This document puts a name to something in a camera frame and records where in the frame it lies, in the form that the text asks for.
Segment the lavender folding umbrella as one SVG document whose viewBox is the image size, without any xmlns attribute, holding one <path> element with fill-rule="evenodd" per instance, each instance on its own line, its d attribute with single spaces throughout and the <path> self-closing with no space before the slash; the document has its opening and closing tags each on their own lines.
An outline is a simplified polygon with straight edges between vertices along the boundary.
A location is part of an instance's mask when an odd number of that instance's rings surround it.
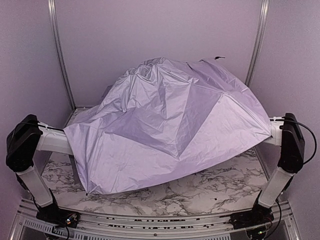
<svg viewBox="0 0 320 240">
<path fill-rule="evenodd" d="M 117 194 L 227 161 L 269 138 L 271 122 L 216 59 L 160 57 L 128 69 L 64 132 L 85 192 Z"/>
</svg>

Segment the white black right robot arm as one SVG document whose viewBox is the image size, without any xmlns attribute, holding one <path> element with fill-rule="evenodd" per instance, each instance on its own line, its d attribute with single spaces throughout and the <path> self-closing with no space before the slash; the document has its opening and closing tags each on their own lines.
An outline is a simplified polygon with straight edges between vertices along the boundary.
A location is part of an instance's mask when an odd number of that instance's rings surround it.
<svg viewBox="0 0 320 240">
<path fill-rule="evenodd" d="M 283 117 L 271 118 L 270 122 L 271 138 L 266 142 L 280 146 L 281 150 L 275 170 L 253 204 L 251 213 L 257 219 L 270 214 L 277 198 L 304 165 L 305 139 L 296 116 L 286 113 Z"/>
</svg>

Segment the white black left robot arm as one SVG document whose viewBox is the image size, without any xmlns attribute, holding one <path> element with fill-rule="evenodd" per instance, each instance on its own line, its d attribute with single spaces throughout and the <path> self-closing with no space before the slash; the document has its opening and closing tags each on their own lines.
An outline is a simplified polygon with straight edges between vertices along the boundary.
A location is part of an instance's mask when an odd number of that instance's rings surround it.
<svg viewBox="0 0 320 240">
<path fill-rule="evenodd" d="M 34 163 L 35 152 L 55 152 L 73 155 L 65 132 L 48 126 L 34 114 L 27 115 L 6 139 L 6 165 L 15 173 L 18 182 L 32 196 L 40 220 L 63 226 L 76 225 L 80 214 L 62 209 L 45 184 Z"/>
</svg>

